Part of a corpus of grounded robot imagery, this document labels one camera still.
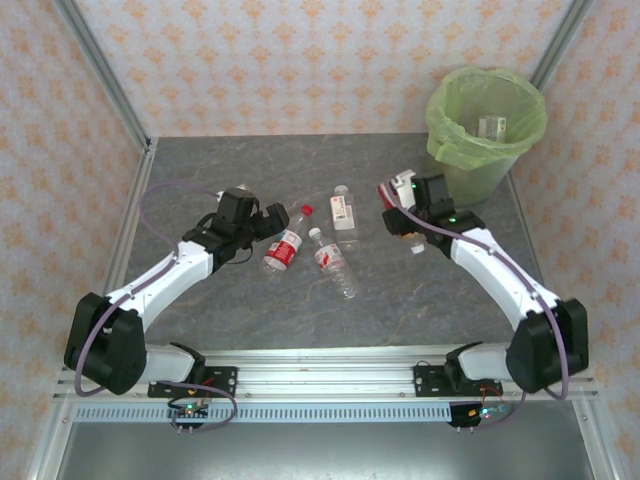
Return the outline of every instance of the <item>orange floral wallpaper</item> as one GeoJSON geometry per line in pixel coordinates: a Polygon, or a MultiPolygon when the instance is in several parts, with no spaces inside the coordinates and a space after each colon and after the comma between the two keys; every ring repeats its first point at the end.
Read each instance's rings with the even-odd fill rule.
{"type": "Polygon", "coordinates": [[[597,0],[554,75],[547,133],[518,161],[516,185],[545,279],[587,306],[618,448],[640,472],[637,0],[597,0]]]}
{"type": "Polygon", "coordinates": [[[24,478],[139,156],[51,0],[0,2],[0,465],[24,478]]]}
{"type": "Polygon", "coordinates": [[[422,132],[440,79],[529,77],[570,0],[80,0],[152,136],[422,132]]]}

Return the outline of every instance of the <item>gray stone surface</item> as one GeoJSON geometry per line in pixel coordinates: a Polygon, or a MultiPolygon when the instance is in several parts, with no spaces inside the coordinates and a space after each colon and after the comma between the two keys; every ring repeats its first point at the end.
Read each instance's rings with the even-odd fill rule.
{"type": "MultiPolygon", "coordinates": [[[[407,168],[437,171],[425,134],[161,139],[149,185],[182,180],[218,191],[246,183],[262,206],[279,201],[291,213],[312,205],[315,225],[328,234],[329,197],[335,185],[348,185],[362,247],[347,260],[363,292],[340,298],[314,264],[307,239],[282,279],[268,281],[260,271],[265,241],[248,263],[227,265],[178,298],[149,329],[147,341],[178,341],[198,350],[508,341],[509,323],[469,274],[433,247],[413,256],[385,230],[376,185],[407,168]]],[[[207,196],[180,189],[157,192],[148,208],[154,225],[175,239],[211,210],[207,196]]],[[[474,211],[533,272],[507,182],[474,211]]],[[[127,279],[168,251],[139,225],[127,279]]]]}

